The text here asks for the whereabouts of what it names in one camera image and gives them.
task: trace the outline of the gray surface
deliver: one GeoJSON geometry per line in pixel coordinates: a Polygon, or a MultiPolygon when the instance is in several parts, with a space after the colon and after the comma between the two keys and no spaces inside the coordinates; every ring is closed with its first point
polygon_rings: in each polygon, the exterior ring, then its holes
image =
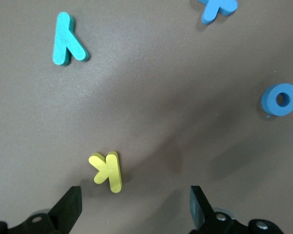
{"type": "Polygon", "coordinates": [[[242,223],[293,233],[293,112],[266,118],[293,84],[293,0],[239,0],[206,27],[196,0],[0,0],[0,220],[52,207],[73,185],[72,234],[176,233],[189,187],[242,223]],[[52,63],[57,14],[90,61],[52,63]],[[123,189],[95,185],[94,152],[120,154],[123,189]]]}

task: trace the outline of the screw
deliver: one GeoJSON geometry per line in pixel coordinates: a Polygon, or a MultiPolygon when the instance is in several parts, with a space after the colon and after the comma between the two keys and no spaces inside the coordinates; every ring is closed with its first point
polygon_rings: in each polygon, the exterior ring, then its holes
{"type": "Polygon", "coordinates": [[[216,215],[216,218],[217,218],[219,221],[225,221],[225,220],[226,220],[226,217],[225,217],[223,214],[217,214],[217,215],[216,215]]]}
{"type": "Polygon", "coordinates": [[[42,218],[39,217],[39,216],[37,216],[37,217],[33,218],[31,221],[32,221],[33,223],[37,223],[37,222],[39,222],[40,220],[42,220],[42,218]]]}
{"type": "Polygon", "coordinates": [[[268,229],[268,226],[266,225],[266,223],[262,222],[262,221],[257,221],[256,222],[256,226],[260,229],[263,229],[263,230],[267,230],[268,229]]]}

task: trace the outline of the blue foam letter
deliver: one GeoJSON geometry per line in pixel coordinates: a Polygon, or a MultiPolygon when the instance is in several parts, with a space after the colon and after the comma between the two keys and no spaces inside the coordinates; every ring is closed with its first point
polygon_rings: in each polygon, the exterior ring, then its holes
{"type": "Polygon", "coordinates": [[[293,85],[275,84],[270,86],[263,94],[262,107],[264,110],[274,116],[285,116],[293,111],[293,85]],[[281,95],[283,102],[278,104],[277,97],[281,95]]]}
{"type": "Polygon", "coordinates": [[[69,64],[70,53],[79,61],[87,61],[89,54],[74,34],[74,19],[66,12],[60,12],[55,29],[53,62],[56,65],[69,64]]]}
{"type": "Polygon", "coordinates": [[[198,0],[206,5],[202,15],[202,23],[209,24],[217,16],[217,13],[228,16],[231,15],[238,8],[236,0],[198,0]]]}

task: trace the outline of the hole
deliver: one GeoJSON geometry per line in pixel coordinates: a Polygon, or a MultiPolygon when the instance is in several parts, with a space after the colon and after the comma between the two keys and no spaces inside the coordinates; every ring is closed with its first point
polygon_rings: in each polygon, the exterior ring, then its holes
{"type": "Polygon", "coordinates": [[[37,222],[39,222],[40,220],[42,220],[42,218],[38,216],[38,217],[33,218],[31,221],[32,221],[33,223],[37,223],[37,222]]]}
{"type": "Polygon", "coordinates": [[[280,93],[277,96],[277,103],[281,107],[286,107],[290,103],[290,97],[286,93],[280,93]]]}

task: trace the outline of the blue ring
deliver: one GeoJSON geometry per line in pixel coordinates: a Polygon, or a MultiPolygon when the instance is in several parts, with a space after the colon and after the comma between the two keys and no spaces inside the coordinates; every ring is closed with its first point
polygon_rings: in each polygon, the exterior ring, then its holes
{"type": "Polygon", "coordinates": [[[285,116],[293,111],[293,85],[292,84],[274,84],[270,86],[263,94],[262,107],[264,110],[274,116],[285,116]],[[277,102],[278,95],[283,96],[281,105],[277,102]]]}

